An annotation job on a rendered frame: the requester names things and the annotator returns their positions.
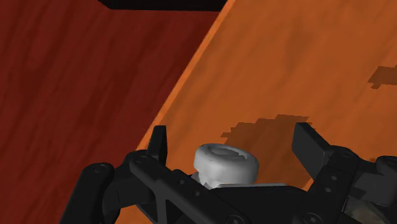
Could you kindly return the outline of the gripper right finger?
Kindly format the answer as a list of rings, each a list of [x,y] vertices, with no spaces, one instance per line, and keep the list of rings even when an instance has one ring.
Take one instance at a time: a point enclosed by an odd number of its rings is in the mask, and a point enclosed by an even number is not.
[[[306,122],[295,125],[292,150],[314,182],[291,224],[361,224],[346,213],[359,202],[385,224],[397,224],[396,156],[363,160]]]

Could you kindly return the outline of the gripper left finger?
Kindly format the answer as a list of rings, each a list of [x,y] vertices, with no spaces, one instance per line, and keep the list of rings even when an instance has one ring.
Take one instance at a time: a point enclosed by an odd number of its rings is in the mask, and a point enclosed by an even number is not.
[[[155,196],[159,224],[168,224],[173,203],[195,224],[250,224],[249,218],[180,170],[165,166],[167,133],[164,125],[153,128],[147,150],[135,151],[130,171]],[[104,193],[114,173],[112,165],[85,167],[69,199],[60,224],[104,224]]]

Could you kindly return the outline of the white round capped object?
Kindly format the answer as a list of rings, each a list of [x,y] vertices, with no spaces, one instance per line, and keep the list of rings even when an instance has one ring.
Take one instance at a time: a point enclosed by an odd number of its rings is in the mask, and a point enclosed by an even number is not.
[[[282,183],[258,183],[260,163],[255,156],[233,146],[208,143],[198,147],[192,179],[211,190],[214,188],[282,186]]]

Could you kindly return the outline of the orange wooden table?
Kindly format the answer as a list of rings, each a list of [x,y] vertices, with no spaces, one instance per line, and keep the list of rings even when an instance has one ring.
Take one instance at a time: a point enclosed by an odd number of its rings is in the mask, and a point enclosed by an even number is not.
[[[361,158],[397,155],[397,0],[229,0],[155,117],[171,169],[225,143],[260,183],[307,188],[297,122]]]

